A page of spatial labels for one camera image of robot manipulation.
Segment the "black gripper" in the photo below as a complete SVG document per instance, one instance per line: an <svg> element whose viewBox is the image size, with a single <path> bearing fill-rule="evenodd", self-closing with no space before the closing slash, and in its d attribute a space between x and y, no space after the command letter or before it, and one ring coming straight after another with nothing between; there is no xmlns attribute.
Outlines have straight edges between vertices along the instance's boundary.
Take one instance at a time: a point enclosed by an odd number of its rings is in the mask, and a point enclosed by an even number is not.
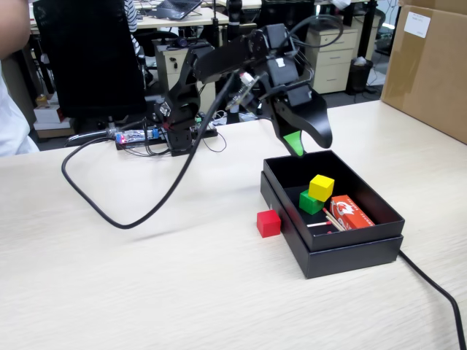
<svg viewBox="0 0 467 350"><path fill-rule="evenodd" d="M271 121L276 137L292 156L304 155L301 131L318 146L329 149L333 142L328 108L324 98L308 82L282 84L272 90Z"/></svg>

